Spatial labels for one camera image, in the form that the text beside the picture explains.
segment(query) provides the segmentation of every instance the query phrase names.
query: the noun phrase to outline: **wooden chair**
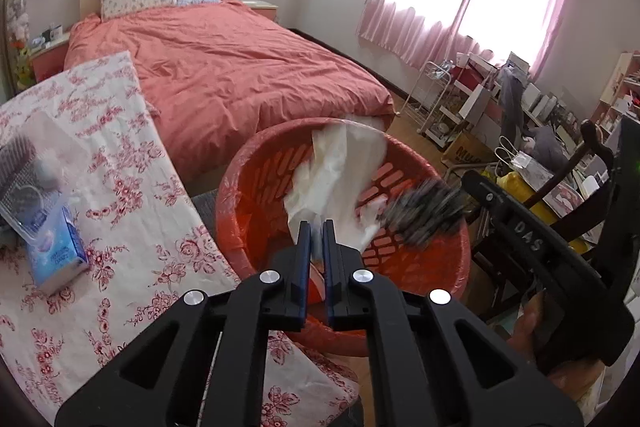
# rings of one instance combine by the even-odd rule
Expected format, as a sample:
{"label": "wooden chair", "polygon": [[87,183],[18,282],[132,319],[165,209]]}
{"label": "wooden chair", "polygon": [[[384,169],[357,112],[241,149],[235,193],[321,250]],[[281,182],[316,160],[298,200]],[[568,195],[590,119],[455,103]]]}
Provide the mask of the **wooden chair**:
{"label": "wooden chair", "polygon": [[[589,120],[583,121],[580,133],[582,143],[576,148],[564,169],[557,172],[540,190],[526,200],[523,203],[524,206],[531,208],[542,201],[552,188],[573,171],[587,153],[593,152],[599,156],[607,166],[607,171],[610,172],[614,155],[600,142],[595,124]],[[552,224],[551,228],[567,242],[572,241],[604,220],[609,201],[610,184],[605,183],[573,212]],[[482,320],[488,322],[521,302],[523,295],[531,288],[532,277],[514,260],[511,248],[497,234],[491,233],[481,239],[472,248],[471,256],[472,260],[489,276],[495,287],[491,307],[479,315]]]}

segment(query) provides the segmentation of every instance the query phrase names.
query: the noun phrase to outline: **laundry basket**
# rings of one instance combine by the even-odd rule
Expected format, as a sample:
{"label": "laundry basket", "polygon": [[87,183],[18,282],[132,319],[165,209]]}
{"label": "laundry basket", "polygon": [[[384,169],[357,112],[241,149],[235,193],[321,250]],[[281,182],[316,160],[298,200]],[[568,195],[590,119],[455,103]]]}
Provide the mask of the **laundry basket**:
{"label": "laundry basket", "polygon": [[[216,200],[216,241],[241,279],[262,271],[270,256],[292,245],[283,198],[298,165],[313,154],[313,130],[347,123],[334,118],[306,118],[268,128],[252,137],[231,161]],[[386,138],[385,161],[359,204],[380,194],[395,195],[437,172],[398,140]],[[398,235],[381,229],[362,254],[371,270],[388,276],[405,291],[426,295],[443,288],[460,297],[470,265],[466,225],[458,233],[435,238],[426,250],[405,247]],[[363,331],[337,332],[308,315],[302,333],[288,333],[324,353],[350,357],[368,354]]]}

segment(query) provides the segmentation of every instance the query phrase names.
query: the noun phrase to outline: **blue tissue package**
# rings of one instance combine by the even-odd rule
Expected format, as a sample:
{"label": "blue tissue package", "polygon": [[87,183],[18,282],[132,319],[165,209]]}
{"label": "blue tissue package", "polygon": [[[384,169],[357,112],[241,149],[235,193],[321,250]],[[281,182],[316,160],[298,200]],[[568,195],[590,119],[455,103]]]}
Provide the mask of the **blue tissue package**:
{"label": "blue tissue package", "polygon": [[35,285],[47,296],[89,268],[89,263],[66,206],[53,230],[38,247],[27,245]]}

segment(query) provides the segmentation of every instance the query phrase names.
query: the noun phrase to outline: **nightstand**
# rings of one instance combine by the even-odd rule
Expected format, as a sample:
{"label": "nightstand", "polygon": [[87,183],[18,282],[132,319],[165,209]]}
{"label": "nightstand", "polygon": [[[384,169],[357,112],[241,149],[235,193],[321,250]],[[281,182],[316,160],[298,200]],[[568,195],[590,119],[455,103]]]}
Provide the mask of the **nightstand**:
{"label": "nightstand", "polygon": [[278,7],[275,4],[258,0],[242,0],[242,2],[257,14],[267,17],[271,21],[276,20]]}
{"label": "nightstand", "polygon": [[68,49],[69,33],[65,33],[59,39],[50,42],[48,48],[43,48],[31,55],[31,67],[33,67],[36,82],[42,82],[50,76],[62,73]]}

